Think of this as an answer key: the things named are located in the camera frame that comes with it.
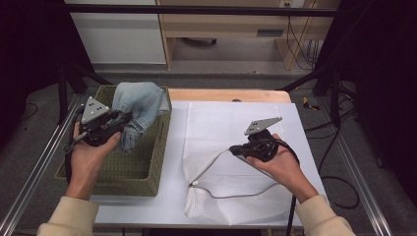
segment white tabletop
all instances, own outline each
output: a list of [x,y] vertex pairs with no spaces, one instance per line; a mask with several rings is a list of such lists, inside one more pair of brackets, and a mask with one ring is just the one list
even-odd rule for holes
[[[241,225],[222,225],[216,222],[189,218],[184,214],[188,183],[182,170],[182,155],[189,101],[172,101],[172,114],[162,165],[159,192],[156,197],[92,196],[100,205],[95,224],[97,226],[166,227],[166,228],[279,228],[287,225],[287,219],[264,219]],[[279,106],[285,138],[297,153],[301,168],[318,192],[326,195],[307,139],[292,103],[245,102],[248,110]],[[294,226],[301,226],[297,216]]]

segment person's left hand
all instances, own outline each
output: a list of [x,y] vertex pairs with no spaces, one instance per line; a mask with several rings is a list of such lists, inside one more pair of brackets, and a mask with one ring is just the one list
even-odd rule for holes
[[[79,134],[80,123],[76,123],[74,137]],[[120,140],[120,132],[114,134],[106,144],[92,147],[84,141],[74,145],[71,157],[72,177],[66,197],[89,200],[92,189],[101,171],[104,158],[113,150]]]

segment wooden cabinet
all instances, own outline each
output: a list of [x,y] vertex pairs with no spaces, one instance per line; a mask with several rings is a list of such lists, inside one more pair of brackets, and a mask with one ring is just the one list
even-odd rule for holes
[[[237,6],[237,7],[279,7],[280,0],[157,0],[159,5],[179,6]],[[303,8],[337,8],[339,0],[305,0]],[[159,15],[165,55],[168,67],[176,37],[273,37],[287,70],[294,65],[294,56],[299,53],[299,42],[325,39],[332,18],[291,17],[294,30],[288,34],[288,17],[275,16],[229,16],[229,15]]]

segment hand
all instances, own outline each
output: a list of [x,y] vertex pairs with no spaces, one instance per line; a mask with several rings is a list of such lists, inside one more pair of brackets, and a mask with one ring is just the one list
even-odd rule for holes
[[[277,134],[273,134],[273,137],[280,140]],[[268,162],[262,162],[252,156],[248,156],[246,160],[254,167],[266,171],[278,183],[285,186],[300,204],[319,194],[286,147],[279,146],[276,156]]]
[[[77,122],[74,137],[79,134],[79,130],[80,123]],[[114,134],[106,144],[100,147],[89,146],[84,141],[79,141],[74,145],[71,157],[73,173],[65,194],[66,197],[89,200],[104,163],[104,158],[117,146],[119,139],[120,132]]]

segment floor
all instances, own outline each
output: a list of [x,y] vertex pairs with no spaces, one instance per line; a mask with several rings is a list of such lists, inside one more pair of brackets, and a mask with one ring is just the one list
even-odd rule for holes
[[[119,65],[119,67],[97,65],[96,69],[101,76],[113,83],[153,81],[169,88],[278,89],[309,72],[305,70],[309,65],[304,59],[298,57],[298,60],[304,69],[296,66],[292,71],[284,70],[272,39],[219,39],[216,45],[182,39],[177,41],[171,70],[153,65]],[[327,113],[324,112],[328,97],[312,95],[311,88],[314,82],[306,83],[290,93],[306,130],[328,121]],[[88,83],[96,86],[95,82],[88,81]],[[346,85],[354,89],[354,85],[348,83]],[[305,105],[305,98],[308,99],[309,106]],[[57,100],[56,86],[31,94],[28,98],[26,114],[23,116],[27,118],[17,127],[9,144],[0,150],[0,179],[3,180],[0,186],[0,217],[5,216],[7,209],[22,189],[56,127]],[[415,206],[404,195],[393,173],[377,165],[367,135],[355,119],[355,113],[350,112],[354,107],[349,97],[342,95],[339,101],[340,114],[347,115],[342,118],[338,140],[343,139],[347,143],[392,234],[417,235]],[[334,137],[334,130],[328,126],[313,132],[306,131],[306,136],[316,164],[319,166]],[[329,149],[321,174],[339,177],[352,183],[352,176],[346,168],[343,155],[342,147],[335,142]],[[60,158],[60,156],[54,158],[50,165],[53,167],[60,164]],[[34,229],[40,222],[47,220],[55,207],[55,204],[51,203],[57,203],[65,192],[63,185],[57,185],[49,180],[53,178],[55,172],[52,167],[45,172],[39,187],[33,193],[18,229]],[[363,202],[349,209],[357,201],[355,192],[349,184],[334,178],[323,181],[330,202],[334,204],[334,211],[350,222],[357,235],[381,235],[375,232]],[[120,229],[96,229],[96,231],[97,235],[107,231],[114,231],[114,235],[122,235]],[[140,235],[136,229],[127,229],[127,233]],[[272,233],[281,235],[282,232],[275,230]]]

